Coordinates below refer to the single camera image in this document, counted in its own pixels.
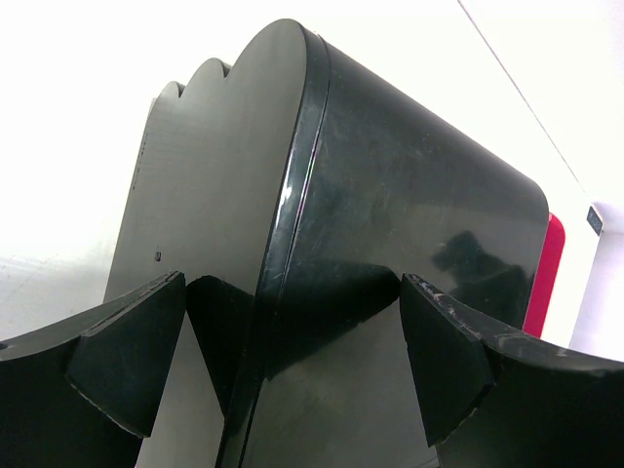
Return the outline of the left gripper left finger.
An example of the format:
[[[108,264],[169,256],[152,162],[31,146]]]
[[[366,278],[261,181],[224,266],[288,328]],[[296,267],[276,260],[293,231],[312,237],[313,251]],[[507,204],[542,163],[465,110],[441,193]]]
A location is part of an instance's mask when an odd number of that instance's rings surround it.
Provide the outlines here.
[[[185,313],[171,272],[1,343],[4,467],[133,467],[150,437]]]

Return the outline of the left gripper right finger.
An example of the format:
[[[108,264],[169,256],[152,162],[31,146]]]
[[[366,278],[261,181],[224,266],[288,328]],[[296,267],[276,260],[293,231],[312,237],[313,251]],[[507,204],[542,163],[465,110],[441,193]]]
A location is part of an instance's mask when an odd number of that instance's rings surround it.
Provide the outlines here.
[[[444,467],[619,467],[623,366],[560,347],[403,277],[427,444]]]

